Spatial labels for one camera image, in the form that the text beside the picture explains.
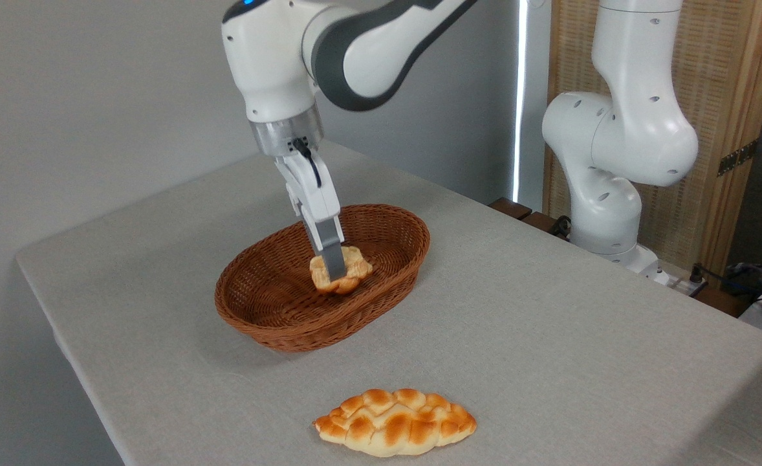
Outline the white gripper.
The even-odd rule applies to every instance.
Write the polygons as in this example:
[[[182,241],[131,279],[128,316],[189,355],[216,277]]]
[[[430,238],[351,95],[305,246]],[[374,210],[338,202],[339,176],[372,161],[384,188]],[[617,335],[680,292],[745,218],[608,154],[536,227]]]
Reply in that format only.
[[[275,163],[286,180],[296,214],[302,215],[313,252],[322,257],[329,280],[345,277],[343,232],[337,216],[340,215],[340,202],[324,160],[315,150],[311,151],[310,159],[293,151],[277,157]]]

